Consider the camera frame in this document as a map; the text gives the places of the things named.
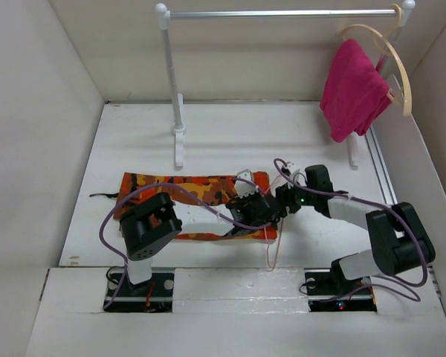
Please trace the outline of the orange camouflage trousers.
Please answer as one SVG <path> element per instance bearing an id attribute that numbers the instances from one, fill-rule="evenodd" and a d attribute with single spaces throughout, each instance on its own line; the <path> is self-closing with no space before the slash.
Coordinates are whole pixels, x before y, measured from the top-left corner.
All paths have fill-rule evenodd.
<path id="1" fill-rule="evenodd" d="M 268 173 L 264 171 L 256 171 L 253 172 L 253 174 L 254 180 L 259 187 L 265 191 L 265 193 L 268 192 L 270 187 L 270 178 Z M 129 193 L 142 186 L 166 182 L 176 184 L 179 187 L 188 190 L 209 206 L 225 205 L 236 198 L 236 191 L 233 183 L 234 178 L 235 176 L 152 176 L 138 173 L 124 173 L 118 193 L 92 193 L 89 195 L 89 197 L 104 196 L 108 199 L 116 199 L 120 201 Z M 188 205 L 198 205 L 198 203 L 190 199 L 182 192 L 177 191 L 175 188 L 159 187 L 139 193 L 137 197 L 130 199 L 129 202 L 124 204 L 122 208 L 119 208 L 117 212 L 114 213 L 113 219 L 119 219 L 120 216 L 128 209 L 140 204 L 144 201 L 144 199 L 148 199 L 149 197 L 160 192 L 168 193 L 170 198 L 174 201 Z M 235 239 L 268 240 L 269 242 L 273 242 L 277 239 L 277 225 L 272 225 L 265 230 L 266 231 L 256 231 L 253 234 L 236 237 Z M 182 231 L 176 237 L 176 239 L 216 242 L 225 239 L 224 234 L 226 233 L 214 234 L 210 233 L 209 231 L 206 232 L 202 230 L 196 231 L 196 233 L 184 233 Z"/>

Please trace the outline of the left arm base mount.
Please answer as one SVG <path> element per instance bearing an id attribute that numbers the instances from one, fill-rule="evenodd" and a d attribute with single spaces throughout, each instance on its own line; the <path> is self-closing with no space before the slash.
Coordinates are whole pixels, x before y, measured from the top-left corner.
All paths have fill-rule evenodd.
<path id="1" fill-rule="evenodd" d="M 123 268 L 106 272 L 107 287 L 103 311 L 113 313 L 170 313 L 173 305 L 175 270 L 157 268 L 149 280 L 133 284 L 126 276 L 120 288 Z"/>

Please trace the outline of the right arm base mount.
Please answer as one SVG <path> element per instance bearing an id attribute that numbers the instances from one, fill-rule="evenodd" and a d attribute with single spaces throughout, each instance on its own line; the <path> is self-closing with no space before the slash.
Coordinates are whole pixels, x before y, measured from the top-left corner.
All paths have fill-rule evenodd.
<path id="1" fill-rule="evenodd" d="M 346 280 L 329 269 L 306 269 L 299 291 L 308 299 L 310 312 L 377 312 L 368 277 Z"/>

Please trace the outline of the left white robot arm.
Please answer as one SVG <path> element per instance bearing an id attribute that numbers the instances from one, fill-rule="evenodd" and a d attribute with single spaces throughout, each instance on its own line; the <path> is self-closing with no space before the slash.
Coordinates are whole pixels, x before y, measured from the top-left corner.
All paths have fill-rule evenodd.
<path id="1" fill-rule="evenodd" d="M 151 259 L 182 234 L 214 235 L 233 239 L 278 223 L 282 205 L 272 195 L 255 193 L 226 205 L 205 207 L 173 201 L 158 193 L 119 218 L 130 266 L 125 286 L 135 295 L 151 284 Z"/>

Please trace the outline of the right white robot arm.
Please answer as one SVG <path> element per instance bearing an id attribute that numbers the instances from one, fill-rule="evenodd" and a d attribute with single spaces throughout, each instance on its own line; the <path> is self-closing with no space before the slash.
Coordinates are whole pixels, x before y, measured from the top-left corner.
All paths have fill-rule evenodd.
<path id="1" fill-rule="evenodd" d="M 333 300 L 370 289 L 363 279 L 377 277 L 412 292 L 428 280 L 428 264 L 436 252 L 415 208 L 402 202 L 383 205 L 336 191 L 326 166 L 313 165 L 304 173 L 280 158 L 274 159 L 278 173 L 287 181 L 277 196 L 290 214 L 311 206 L 319 214 L 356 225 L 367 231 L 368 250 L 341 257 L 331 264 L 321 281 Z"/>

